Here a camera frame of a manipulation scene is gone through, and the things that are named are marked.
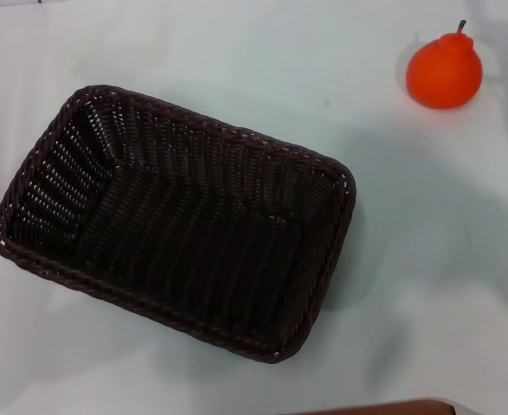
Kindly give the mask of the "dark brown woven basket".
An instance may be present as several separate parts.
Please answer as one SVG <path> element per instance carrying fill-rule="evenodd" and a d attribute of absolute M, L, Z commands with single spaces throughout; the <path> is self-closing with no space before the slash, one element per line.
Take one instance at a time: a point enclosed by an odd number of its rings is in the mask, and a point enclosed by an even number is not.
<path fill-rule="evenodd" d="M 253 361 L 304 345 L 356 204 L 340 162 L 116 86 L 61 107 L 0 203 L 18 267 Z"/>

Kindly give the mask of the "orange toy fruit with stem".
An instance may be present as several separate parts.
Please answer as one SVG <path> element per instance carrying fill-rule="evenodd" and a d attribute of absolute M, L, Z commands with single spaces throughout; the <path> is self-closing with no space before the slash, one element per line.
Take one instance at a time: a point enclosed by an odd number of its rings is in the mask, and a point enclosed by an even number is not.
<path fill-rule="evenodd" d="M 469 103 L 483 80 L 483 66 L 473 38 L 464 33 L 466 20 L 458 28 L 419 48 L 406 69 L 408 95 L 418 104 L 449 110 Z"/>

